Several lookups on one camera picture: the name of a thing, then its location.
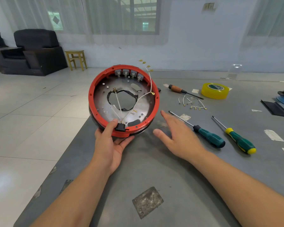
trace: left hand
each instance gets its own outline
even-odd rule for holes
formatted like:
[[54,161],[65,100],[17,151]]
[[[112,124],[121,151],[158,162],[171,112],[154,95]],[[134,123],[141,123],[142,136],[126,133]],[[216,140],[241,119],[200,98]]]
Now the left hand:
[[113,119],[108,123],[103,132],[95,132],[96,144],[92,161],[96,161],[109,169],[110,175],[118,168],[124,148],[133,140],[134,136],[126,139],[117,139],[113,142],[111,134],[117,126],[118,120]]

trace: circular housing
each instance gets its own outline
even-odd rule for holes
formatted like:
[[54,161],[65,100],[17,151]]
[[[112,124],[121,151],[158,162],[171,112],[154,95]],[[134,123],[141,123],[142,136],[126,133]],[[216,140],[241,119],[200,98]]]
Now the circular housing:
[[151,93],[150,90],[151,79],[140,68],[131,65],[107,68],[93,80],[89,89],[91,117],[102,130],[109,121],[118,119],[112,133],[115,137],[125,138],[141,133],[159,109],[159,91],[153,81]]

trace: screwdriver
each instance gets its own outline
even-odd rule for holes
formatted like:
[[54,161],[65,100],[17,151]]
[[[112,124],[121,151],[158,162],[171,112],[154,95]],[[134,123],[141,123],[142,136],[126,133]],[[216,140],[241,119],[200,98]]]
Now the screwdriver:
[[238,135],[233,131],[232,128],[227,128],[226,126],[224,126],[214,116],[213,118],[225,128],[225,133],[228,134],[236,142],[236,144],[242,151],[246,152],[247,154],[254,154],[257,151],[255,146],[250,141]]
[[168,86],[168,88],[169,88],[170,90],[172,90],[173,92],[189,94],[189,95],[192,95],[192,96],[197,97],[197,98],[199,98],[199,99],[203,99],[203,98],[201,98],[200,96],[196,96],[196,95],[190,94],[190,93],[188,93],[187,91],[185,91],[185,90],[183,90],[183,89],[181,89],[181,88],[179,88],[179,87],[177,87],[177,86],[174,86],[174,85],[172,85],[172,84],[170,84],[170,85]]
[[225,146],[225,141],[218,135],[210,133],[209,131],[201,128],[199,125],[192,125],[186,120],[182,119],[180,116],[177,116],[172,111],[168,111],[170,114],[174,115],[175,117],[181,119],[183,122],[187,123],[188,125],[193,127],[194,132],[199,133],[202,135],[207,141],[209,141],[211,144],[215,145],[217,148],[222,148]]

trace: wooden stool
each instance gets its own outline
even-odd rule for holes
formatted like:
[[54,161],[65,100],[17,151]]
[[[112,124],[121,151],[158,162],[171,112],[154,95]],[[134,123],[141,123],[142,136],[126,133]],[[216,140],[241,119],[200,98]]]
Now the wooden stool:
[[73,70],[73,67],[71,65],[72,62],[74,63],[74,67],[77,68],[76,61],[75,61],[76,59],[80,60],[82,71],[84,71],[83,62],[85,64],[85,68],[87,69],[86,60],[84,56],[84,50],[68,50],[68,51],[65,51],[65,53],[66,53],[69,67],[71,68],[71,70]]

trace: yellow and green screwdriver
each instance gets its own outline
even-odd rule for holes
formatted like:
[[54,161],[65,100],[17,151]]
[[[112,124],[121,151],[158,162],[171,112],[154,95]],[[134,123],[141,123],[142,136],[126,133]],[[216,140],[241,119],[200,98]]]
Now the yellow and green screwdriver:
[[247,154],[254,154],[257,151],[255,146],[250,141],[238,135],[233,131],[232,128],[227,128],[226,126],[224,126],[214,116],[213,118],[225,128],[225,133],[228,134],[236,142],[236,144],[242,151],[246,152]]

